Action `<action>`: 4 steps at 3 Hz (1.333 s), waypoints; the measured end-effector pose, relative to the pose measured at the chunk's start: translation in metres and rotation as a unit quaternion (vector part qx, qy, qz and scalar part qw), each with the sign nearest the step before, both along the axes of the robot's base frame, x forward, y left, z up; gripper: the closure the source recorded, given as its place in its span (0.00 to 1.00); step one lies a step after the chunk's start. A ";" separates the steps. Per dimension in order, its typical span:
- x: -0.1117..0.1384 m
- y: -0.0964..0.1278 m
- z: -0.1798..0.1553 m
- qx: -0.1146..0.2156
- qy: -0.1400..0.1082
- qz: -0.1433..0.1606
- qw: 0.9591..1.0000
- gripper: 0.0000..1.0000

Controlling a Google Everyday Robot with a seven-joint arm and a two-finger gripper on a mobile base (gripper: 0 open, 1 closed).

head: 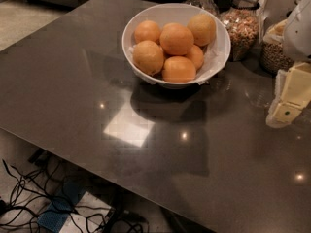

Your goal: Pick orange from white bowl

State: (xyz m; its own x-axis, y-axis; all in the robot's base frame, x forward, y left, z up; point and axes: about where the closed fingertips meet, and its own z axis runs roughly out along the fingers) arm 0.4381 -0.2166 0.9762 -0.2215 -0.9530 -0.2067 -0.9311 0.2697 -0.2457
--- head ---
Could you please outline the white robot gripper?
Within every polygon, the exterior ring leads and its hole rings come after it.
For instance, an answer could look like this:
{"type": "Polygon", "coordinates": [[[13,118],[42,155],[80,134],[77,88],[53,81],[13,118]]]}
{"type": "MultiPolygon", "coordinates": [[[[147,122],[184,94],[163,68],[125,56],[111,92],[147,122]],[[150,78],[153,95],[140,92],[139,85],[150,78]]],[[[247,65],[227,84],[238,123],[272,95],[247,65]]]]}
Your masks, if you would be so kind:
{"type": "Polygon", "coordinates": [[[284,55],[296,62],[279,70],[275,98],[266,117],[272,128],[290,125],[311,102],[311,0],[301,0],[287,18],[283,32],[284,55]]]}

